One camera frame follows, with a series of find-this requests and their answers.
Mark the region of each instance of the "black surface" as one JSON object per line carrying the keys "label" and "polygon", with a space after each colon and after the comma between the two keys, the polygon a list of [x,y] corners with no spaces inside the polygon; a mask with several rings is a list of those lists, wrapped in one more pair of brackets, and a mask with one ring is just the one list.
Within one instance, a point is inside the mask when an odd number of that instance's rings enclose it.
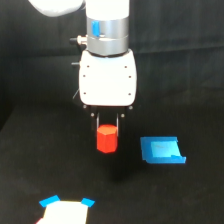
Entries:
{"label": "black surface", "polygon": [[[224,109],[138,105],[115,154],[71,105],[17,107],[0,133],[0,223],[35,223],[39,201],[96,200],[87,224],[223,223]],[[149,165],[140,137],[177,136],[186,165]]]}

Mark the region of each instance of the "red cube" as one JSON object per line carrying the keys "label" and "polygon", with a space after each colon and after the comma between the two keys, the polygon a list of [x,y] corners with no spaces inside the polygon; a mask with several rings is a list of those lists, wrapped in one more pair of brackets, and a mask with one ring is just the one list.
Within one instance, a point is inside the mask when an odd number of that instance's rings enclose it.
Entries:
{"label": "red cube", "polygon": [[117,150],[117,127],[114,125],[101,125],[97,130],[97,149],[103,153]]}

